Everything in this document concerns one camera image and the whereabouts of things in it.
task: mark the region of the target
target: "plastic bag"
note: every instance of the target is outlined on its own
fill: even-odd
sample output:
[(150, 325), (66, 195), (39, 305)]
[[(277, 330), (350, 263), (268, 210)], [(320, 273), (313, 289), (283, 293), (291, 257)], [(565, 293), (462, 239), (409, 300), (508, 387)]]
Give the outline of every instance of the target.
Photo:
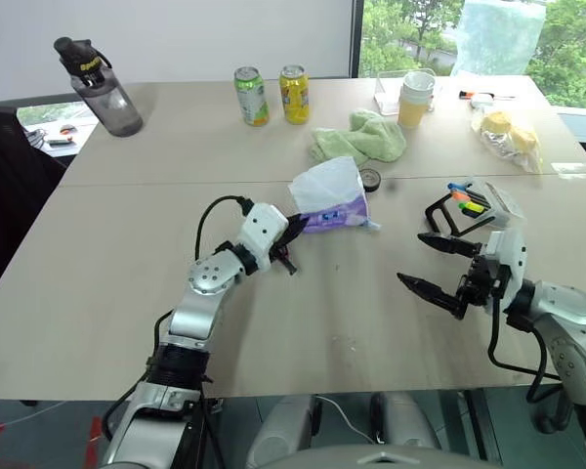
[(506, 111), (481, 109), (475, 113), (471, 127), (496, 156), (512, 161), (527, 173), (542, 174), (538, 136), (528, 122)]
[(378, 227), (369, 221), (362, 180), (350, 156), (314, 166), (295, 178), (289, 190), (300, 213), (309, 218), (304, 228), (307, 233), (343, 227)]
[(451, 75), (522, 75), (536, 49), (545, 11), (535, 3), (466, 0)]

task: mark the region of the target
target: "green can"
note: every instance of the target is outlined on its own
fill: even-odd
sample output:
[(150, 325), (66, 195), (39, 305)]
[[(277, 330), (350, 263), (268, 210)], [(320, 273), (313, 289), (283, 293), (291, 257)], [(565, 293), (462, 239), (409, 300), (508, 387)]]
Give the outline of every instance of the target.
[(265, 101), (265, 83), (253, 66), (242, 66), (234, 72), (234, 88), (246, 124), (261, 126), (270, 120)]

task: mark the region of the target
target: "white cup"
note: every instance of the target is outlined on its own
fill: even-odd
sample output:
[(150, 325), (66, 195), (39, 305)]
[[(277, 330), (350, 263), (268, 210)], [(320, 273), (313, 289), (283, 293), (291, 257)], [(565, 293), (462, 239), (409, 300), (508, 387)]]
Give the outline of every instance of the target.
[(398, 124), (406, 129), (419, 125), (434, 93), (435, 78), (425, 71), (409, 71), (399, 94)]

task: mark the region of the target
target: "gray water bottle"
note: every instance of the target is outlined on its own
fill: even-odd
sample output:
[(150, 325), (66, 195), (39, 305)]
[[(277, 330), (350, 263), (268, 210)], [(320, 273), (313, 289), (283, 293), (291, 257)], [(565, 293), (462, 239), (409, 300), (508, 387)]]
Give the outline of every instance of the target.
[(144, 121), (117, 81), (110, 62), (91, 40), (60, 37), (55, 49), (71, 76), (72, 88), (110, 134), (128, 137), (139, 132)]

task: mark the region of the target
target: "yellow can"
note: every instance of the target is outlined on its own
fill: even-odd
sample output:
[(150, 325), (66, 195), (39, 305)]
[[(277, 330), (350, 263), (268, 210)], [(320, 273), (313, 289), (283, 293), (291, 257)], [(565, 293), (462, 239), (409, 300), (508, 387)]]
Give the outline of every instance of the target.
[(291, 124), (309, 120), (309, 76), (301, 65), (287, 65), (280, 73), (284, 117)]

